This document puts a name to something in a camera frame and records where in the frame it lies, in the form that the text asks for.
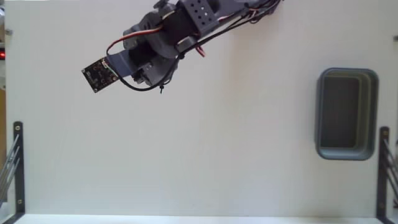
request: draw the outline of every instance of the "robotic arm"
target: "robotic arm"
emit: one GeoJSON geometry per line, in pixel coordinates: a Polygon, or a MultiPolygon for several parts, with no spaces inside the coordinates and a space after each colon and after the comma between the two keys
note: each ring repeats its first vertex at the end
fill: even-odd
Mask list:
{"type": "Polygon", "coordinates": [[[196,49],[204,57],[203,44],[244,24],[259,22],[272,14],[281,1],[179,0],[171,4],[169,0],[160,0],[154,11],[124,31],[124,36],[108,47],[105,58],[82,72],[95,93],[118,80],[136,91],[157,87],[162,91],[187,52],[196,49]],[[222,31],[209,36],[229,23],[222,31]],[[125,50],[109,54],[119,42],[123,42],[125,50]],[[132,86],[124,79],[128,76],[149,87],[132,86]]]}

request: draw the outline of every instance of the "wire bundle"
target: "wire bundle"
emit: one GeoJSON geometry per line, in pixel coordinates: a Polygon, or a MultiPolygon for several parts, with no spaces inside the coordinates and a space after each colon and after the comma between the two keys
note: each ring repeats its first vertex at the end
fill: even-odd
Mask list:
{"type": "MultiPolygon", "coordinates": [[[[251,24],[256,24],[258,23],[262,18],[264,18],[265,16],[268,16],[272,13],[274,13],[274,11],[276,10],[277,6],[279,5],[279,3],[281,1],[284,0],[268,0],[265,3],[259,5],[258,7],[249,7],[248,4],[245,4],[245,7],[247,7],[249,9],[248,13],[246,13],[245,15],[241,16],[237,21],[233,22],[232,24],[230,24],[227,28],[225,28],[224,30],[213,34],[210,37],[207,37],[199,42],[197,42],[196,44],[194,44],[193,46],[189,47],[187,50],[184,50],[183,52],[181,52],[178,56],[176,56],[176,58],[173,61],[172,66],[170,67],[170,69],[166,72],[166,74],[163,76],[163,78],[157,82],[155,85],[152,85],[148,88],[137,88],[132,86],[130,83],[128,83],[120,74],[118,74],[117,72],[115,72],[105,61],[103,62],[104,66],[107,67],[112,73],[114,73],[119,79],[120,81],[126,85],[128,88],[132,89],[132,90],[136,90],[136,91],[150,91],[153,90],[154,88],[160,87],[161,91],[164,89],[164,86],[169,84],[175,69],[178,66],[178,63],[180,60],[185,58],[185,54],[188,53],[189,51],[196,49],[196,51],[202,56],[205,57],[206,53],[203,50],[202,46],[205,45],[206,43],[208,43],[209,41],[213,40],[214,38],[217,38],[233,29],[236,29],[240,26],[243,26],[247,23],[251,23],[251,24]]],[[[219,21],[222,21],[224,19],[227,19],[232,15],[228,15],[228,16],[223,16],[221,18],[219,18],[219,21]]],[[[159,31],[161,31],[163,28],[163,26],[159,26],[156,29],[152,29],[152,30],[143,30],[143,31],[138,31],[138,32],[133,32],[132,34],[128,34],[125,35],[123,37],[121,37],[119,40],[115,40],[107,49],[106,49],[106,55],[109,56],[109,50],[118,42],[124,41],[126,39],[129,39],[131,37],[135,37],[138,35],[149,35],[149,34],[155,34],[158,33],[159,31]]]]}

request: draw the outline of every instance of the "circuit board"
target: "circuit board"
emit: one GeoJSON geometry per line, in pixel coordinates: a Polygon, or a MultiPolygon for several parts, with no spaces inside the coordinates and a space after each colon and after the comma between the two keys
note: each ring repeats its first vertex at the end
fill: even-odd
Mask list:
{"type": "Polygon", "coordinates": [[[101,58],[81,71],[95,93],[119,80],[103,63],[109,64],[106,58],[101,58]]]}

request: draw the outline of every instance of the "gray bin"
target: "gray bin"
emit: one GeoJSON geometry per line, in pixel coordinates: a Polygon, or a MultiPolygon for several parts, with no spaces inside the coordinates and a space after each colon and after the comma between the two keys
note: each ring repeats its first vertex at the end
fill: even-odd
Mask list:
{"type": "Polygon", "coordinates": [[[379,79],[367,69],[331,68],[318,81],[316,145],[324,159],[369,159],[374,152],[379,79]]]}

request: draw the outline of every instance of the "screw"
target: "screw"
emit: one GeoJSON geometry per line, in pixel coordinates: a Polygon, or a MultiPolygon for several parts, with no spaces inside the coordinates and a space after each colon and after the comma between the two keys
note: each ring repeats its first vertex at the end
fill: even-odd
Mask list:
{"type": "Polygon", "coordinates": [[[151,69],[151,68],[152,68],[152,65],[149,64],[148,67],[146,67],[146,70],[149,70],[149,69],[151,69]]]}
{"type": "Polygon", "coordinates": [[[6,35],[12,35],[14,31],[12,29],[6,29],[6,35]]]}
{"type": "Polygon", "coordinates": [[[138,41],[134,41],[133,43],[132,43],[132,45],[131,45],[131,47],[136,47],[138,45],[138,41]]]}

